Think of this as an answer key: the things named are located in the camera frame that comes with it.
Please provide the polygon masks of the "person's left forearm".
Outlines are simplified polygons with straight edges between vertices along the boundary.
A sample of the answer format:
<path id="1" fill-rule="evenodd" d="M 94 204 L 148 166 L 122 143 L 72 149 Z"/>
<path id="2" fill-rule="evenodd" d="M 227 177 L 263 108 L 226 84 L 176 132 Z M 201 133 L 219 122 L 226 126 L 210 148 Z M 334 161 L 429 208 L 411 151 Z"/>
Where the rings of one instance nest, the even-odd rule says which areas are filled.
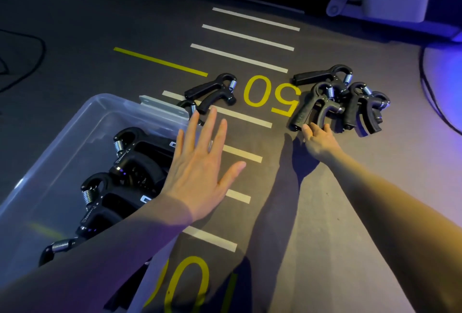
<path id="1" fill-rule="evenodd" d="M 169 195 L 0 290 L 0 313 L 100 313 L 131 275 L 198 218 Z"/>

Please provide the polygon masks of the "clear plastic storage bin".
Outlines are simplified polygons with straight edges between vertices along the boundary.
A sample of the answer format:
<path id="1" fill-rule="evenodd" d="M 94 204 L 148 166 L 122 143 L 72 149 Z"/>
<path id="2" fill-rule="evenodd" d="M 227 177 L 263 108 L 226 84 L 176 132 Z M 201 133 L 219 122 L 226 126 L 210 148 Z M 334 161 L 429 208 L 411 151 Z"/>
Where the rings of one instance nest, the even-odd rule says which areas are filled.
<path id="1" fill-rule="evenodd" d="M 175 140 L 179 129 L 187 129 L 185 109 L 140 99 L 136 104 L 100 94 L 88 100 L 0 205 L 0 289 L 38 269 L 47 246 L 78 238 L 86 213 L 81 184 L 109 172 L 117 159 L 113 138 L 118 132 L 137 127 Z"/>

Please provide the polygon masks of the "person's right forearm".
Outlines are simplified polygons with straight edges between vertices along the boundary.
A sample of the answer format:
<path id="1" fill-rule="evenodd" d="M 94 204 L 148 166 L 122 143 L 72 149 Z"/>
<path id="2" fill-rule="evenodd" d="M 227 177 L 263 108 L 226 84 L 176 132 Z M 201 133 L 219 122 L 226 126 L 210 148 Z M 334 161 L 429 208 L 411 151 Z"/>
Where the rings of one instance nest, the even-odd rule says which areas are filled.
<path id="1" fill-rule="evenodd" d="M 462 228 L 340 150 L 320 159 L 416 313 L 462 313 Z"/>

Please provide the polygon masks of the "person's left hand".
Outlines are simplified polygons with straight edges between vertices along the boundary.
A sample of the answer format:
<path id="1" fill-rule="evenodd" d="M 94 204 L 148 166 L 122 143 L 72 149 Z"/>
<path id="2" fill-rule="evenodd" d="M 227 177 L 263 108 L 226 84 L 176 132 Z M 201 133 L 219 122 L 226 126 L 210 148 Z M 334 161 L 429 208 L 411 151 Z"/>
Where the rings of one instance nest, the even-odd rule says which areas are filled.
<path id="1" fill-rule="evenodd" d="M 175 166 L 171 164 L 161 193 L 161 197 L 172 207 L 168 214 L 174 219 L 174 224 L 188 226 L 204 218 L 225 197 L 219 195 L 219 172 L 227 135 L 227 120 L 220 121 L 216 135 L 212 137 L 212 142 L 218 139 L 215 142 L 217 150 L 205 156 L 198 156 L 198 120 L 198 112 L 193 113 L 184 131 L 182 155 Z"/>

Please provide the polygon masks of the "person's right hand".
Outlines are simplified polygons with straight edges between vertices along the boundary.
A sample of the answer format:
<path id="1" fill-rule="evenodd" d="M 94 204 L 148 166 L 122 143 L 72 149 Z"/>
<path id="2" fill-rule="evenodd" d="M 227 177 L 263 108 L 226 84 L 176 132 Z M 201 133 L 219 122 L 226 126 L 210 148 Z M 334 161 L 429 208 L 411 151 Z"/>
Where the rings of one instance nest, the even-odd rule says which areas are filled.
<path id="1" fill-rule="evenodd" d="M 312 138 L 305 140 L 305 146 L 308 152 L 318 161 L 329 165 L 343 154 L 343 150 L 339 146 L 336 138 Z"/>

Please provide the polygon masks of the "black hand grip strengthener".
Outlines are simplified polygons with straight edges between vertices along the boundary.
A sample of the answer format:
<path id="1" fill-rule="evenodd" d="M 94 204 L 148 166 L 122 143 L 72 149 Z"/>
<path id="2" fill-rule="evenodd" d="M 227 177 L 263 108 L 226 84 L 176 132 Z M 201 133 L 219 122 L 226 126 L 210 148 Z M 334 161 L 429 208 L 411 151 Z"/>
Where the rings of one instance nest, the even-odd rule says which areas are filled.
<path id="1" fill-rule="evenodd" d="M 42 251 L 39 258 L 38 267 L 41 267 L 44 264 L 51 262 L 55 258 L 55 254 L 61 252 L 68 252 L 82 243 L 83 240 L 80 238 L 55 241 Z"/>
<path id="2" fill-rule="evenodd" d="M 89 240 L 132 215 L 158 196 L 158 190 L 145 175 L 117 176 L 99 172 L 88 177 L 80 187 L 86 213 L 76 235 Z"/>
<path id="3" fill-rule="evenodd" d="M 349 99 L 343 113 L 343 128 L 352 130 L 356 125 L 356 115 L 359 111 L 359 96 L 360 94 L 371 94 L 370 90 L 366 90 L 367 85 L 364 82 L 354 82 L 349 86 Z"/>
<path id="4" fill-rule="evenodd" d="M 137 127 L 121 130 L 113 141 L 117 159 L 109 172 L 125 185 L 160 194 L 172 164 L 176 141 L 147 134 Z"/>
<path id="5" fill-rule="evenodd" d="M 290 120 L 288 129 L 301 131 L 304 124 L 309 124 L 309 116 L 317 104 L 320 104 L 320 110 L 315 124 L 322 129 L 329 112 L 335 115 L 341 115 L 345 112 L 343 105 L 334 99 L 334 86 L 331 83 L 319 82 L 315 84 L 308 95 L 308 99 L 303 102 L 301 108 Z"/>
<path id="6" fill-rule="evenodd" d="M 294 86 L 317 84 L 327 82 L 331 87 L 325 89 L 325 93 L 329 99 L 334 99 L 347 94 L 348 87 L 353 78 L 353 71 L 347 65 L 337 64 L 328 70 L 311 71 L 295 74 L 290 83 Z"/>
<path id="7" fill-rule="evenodd" d="M 198 112 L 198 105 L 194 100 L 181 100 L 176 104 L 176 106 L 186 110 L 188 113 L 188 120 L 190 120 L 194 112 Z"/>
<path id="8" fill-rule="evenodd" d="M 184 97 L 188 100 L 196 100 L 208 94 L 197 107 L 197 111 L 205 115 L 209 108 L 220 99 L 225 100 L 228 106 L 233 106 L 237 102 L 233 93 L 236 84 L 236 76 L 231 73 L 222 73 L 213 81 L 186 90 Z"/>
<path id="9" fill-rule="evenodd" d="M 383 122 L 382 110 L 390 105 L 390 98 L 382 92 L 373 91 L 371 94 L 360 94 L 358 116 L 362 117 L 362 126 L 370 135 L 380 132 Z"/>

